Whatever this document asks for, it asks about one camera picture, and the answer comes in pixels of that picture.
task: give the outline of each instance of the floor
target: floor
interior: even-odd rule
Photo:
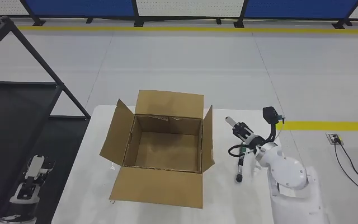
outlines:
[[[310,27],[330,29],[327,24]],[[135,105],[138,90],[155,89],[204,94],[206,108],[274,106],[288,120],[358,121],[357,35],[23,33],[90,114],[97,105],[113,105],[118,98]],[[0,52],[1,81],[51,81],[14,36],[1,41]],[[81,113],[61,96],[53,114]],[[358,164],[358,133],[338,133]],[[330,223],[356,223],[358,189],[338,166],[325,131],[283,131],[280,140],[287,155],[317,169]],[[338,156],[358,181],[341,149]]]

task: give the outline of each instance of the black metal frame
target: black metal frame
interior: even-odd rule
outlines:
[[[237,20],[237,22],[234,22],[235,28],[245,28],[244,23],[243,23],[243,20],[244,20],[244,17],[245,17],[245,13],[246,13],[248,1],[249,1],[249,0],[244,0],[244,3],[242,4],[240,17],[239,17],[239,19]]]
[[[26,0],[20,0],[22,5],[25,7],[26,11],[29,15],[13,15],[10,17],[17,18],[29,18],[31,17],[35,22],[34,26],[42,26],[46,21],[40,20],[40,18],[86,18],[87,24],[92,23],[95,18],[109,19],[109,20],[134,20],[134,27],[143,27],[145,21],[171,21],[171,20],[202,20],[202,19],[214,19],[216,20],[216,24],[221,25],[221,19],[223,18],[232,18],[237,19],[238,23],[242,24],[244,19],[244,14],[247,8],[248,0],[244,0],[243,7],[241,10],[241,14],[239,17],[211,17],[211,16],[140,16],[138,12],[138,6],[136,4],[136,0],[131,0],[134,16],[53,16],[53,15],[35,15],[32,9],[27,4]]]
[[[34,12],[32,11],[32,9],[30,8],[30,6],[27,4],[25,0],[20,0],[20,2],[25,8],[25,10],[27,11],[27,13],[29,13],[32,20],[34,21],[33,26],[42,26],[46,22],[45,20],[40,20],[40,18],[34,14]]]
[[[52,79],[60,87],[61,92],[64,91],[67,96],[72,100],[72,102],[79,108],[79,110],[85,115],[87,119],[91,118],[89,113],[81,105],[81,103],[73,96],[67,86],[61,81],[57,74],[51,69],[47,62],[42,58],[42,56],[37,52],[37,50],[31,45],[31,43],[26,39],[26,37],[20,32],[12,20],[7,16],[0,18],[0,41],[9,33],[12,32],[16,38],[21,42],[22,45],[30,52],[30,54],[39,62],[39,64],[47,71],[47,73],[52,77]]]
[[[13,23],[12,20],[10,20],[7,16],[0,17],[0,41],[3,40],[3,38],[12,32],[16,38],[24,45],[24,47],[30,52],[30,54],[41,64],[41,66],[48,72],[48,74],[52,77],[52,79],[55,82],[0,82],[0,87],[6,86],[6,87],[18,87],[18,86],[27,86],[27,87],[34,87],[34,88],[53,88],[54,92],[53,95],[51,95],[51,102],[46,106],[46,108],[40,112],[41,117],[39,119],[39,122],[36,123],[34,128],[31,130],[31,134],[29,135],[27,141],[24,143],[24,153],[21,155],[21,158],[19,158],[19,161],[17,163],[17,168],[14,169],[13,173],[14,175],[8,178],[8,186],[6,186],[6,189],[3,189],[3,192],[9,192],[13,185],[12,183],[15,183],[18,179],[18,176],[16,174],[19,174],[23,168],[23,165],[27,162],[28,155],[31,153],[33,147],[36,145],[37,140],[39,139],[43,128],[46,124],[46,122],[49,119],[90,119],[91,116],[89,113],[85,110],[85,108],[80,104],[80,102],[73,96],[73,94],[70,92],[70,90],[67,88],[67,86],[61,81],[61,79],[56,75],[56,73],[50,68],[50,66],[47,64],[47,62],[42,58],[42,56],[36,51],[36,49],[30,44],[30,42],[25,38],[25,36],[20,32],[20,30],[16,27],[16,25]],[[73,103],[77,106],[77,108],[83,113],[84,116],[51,116],[51,112],[53,111],[53,108],[55,107],[55,104],[58,101],[58,98],[60,97],[62,92],[65,92],[66,95],[73,101]],[[7,195],[0,195],[0,200],[2,202],[7,203],[6,201],[3,201]]]
[[[33,19],[34,26],[42,26],[45,21],[40,20],[41,18],[86,18],[87,24],[90,24],[95,18],[109,19],[109,20],[134,20],[134,27],[143,27],[145,21],[170,21],[170,20],[200,20],[200,19],[215,19],[216,24],[221,25],[221,19],[223,18],[232,18],[237,19],[237,22],[234,22],[236,28],[244,28],[243,20],[244,19],[253,19],[253,20],[315,20],[315,21],[334,21],[338,20],[338,23],[332,24],[336,29],[344,29],[343,25],[347,24],[352,26],[351,21],[357,21],[358,19],[349,19],[350,15],[358,6],[358,0],[348,12],[345,18],[296,18],[296,17],[245,17],[245,12],[248,6],[249,0],[244,0],[241,13],[239,17],[198,17],[198,16],[139,16],[138,6],[136,0],[131,0],[134,16],[53,16],[53,15],[35,15],[29,5],[26,3],[26,0],[20,0],[22,5],[25,7],[29,15],[9,15],[13,18],[29,18]]]
[[[354,12],[354,10],[357,7],[358,7],[358,1],[356,1],[356,3],[353,5],[353,7],[349,10],[349,12],[347,13],[347,15],[344,18],[339,19],[338,22],[336,24],[332,24],[332,26],[338,30],[344,29],[345,28],[343,26],[344,24],[347,24],[347,26],[353,26],[349,17],[351,16],[351,14]]]

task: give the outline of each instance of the cardboard box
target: cardboard box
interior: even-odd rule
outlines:
[[[133,114],[118,100],[100,155],[121,169],[111,200],[202,208],[202,174],[214,164],[213,107],[204,96],[139,91]]]

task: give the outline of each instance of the table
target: table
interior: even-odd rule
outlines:
[[[227,153],[229,147],[240,141],[232,135],[225,117],[244,121],[266,138],[270,125],[263,119],[262,111],[214,109],[215,165],[203,174],[204,208],[196,209],[109,200],[120,166],[99,153],[115,108],[109,105],[95,108],[52,223],[273,223],[267,170],[253,169],[255,161],[247,155],[243,182],[238,184],[235,182],[238,160]]]

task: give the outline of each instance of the yellow tape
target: yellow tape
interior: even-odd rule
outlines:
[[[358,29],[287,29],[287,28],[228,28],[228,27],[175,27],[175,26],[18,26],[20,30],[37,31],[185,31],[185,32],[283,32],[296,34],[358,34]]]
[[[282,128],[282,122],[276,125],[276,129]],[[358,131],[358,122],[296,122],[286,121],[284,130],[345,130]]]

